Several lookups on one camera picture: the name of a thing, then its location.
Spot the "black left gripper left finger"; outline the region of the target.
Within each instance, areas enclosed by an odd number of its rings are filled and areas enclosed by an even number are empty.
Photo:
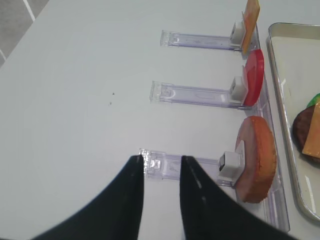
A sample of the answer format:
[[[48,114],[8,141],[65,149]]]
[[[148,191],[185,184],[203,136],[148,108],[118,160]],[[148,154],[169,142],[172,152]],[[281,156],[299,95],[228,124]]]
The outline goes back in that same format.
[[[37,240],[136,240],[144,205],[144,158],[134,155],[83,209]]]

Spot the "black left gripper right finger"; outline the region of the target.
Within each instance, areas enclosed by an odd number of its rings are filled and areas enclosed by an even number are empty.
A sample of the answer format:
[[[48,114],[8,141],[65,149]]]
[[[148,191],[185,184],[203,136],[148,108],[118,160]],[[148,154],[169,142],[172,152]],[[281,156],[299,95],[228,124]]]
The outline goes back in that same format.
[[[180,210],[187,240],[291,240],[230,198],[192,156],[182,156]]]

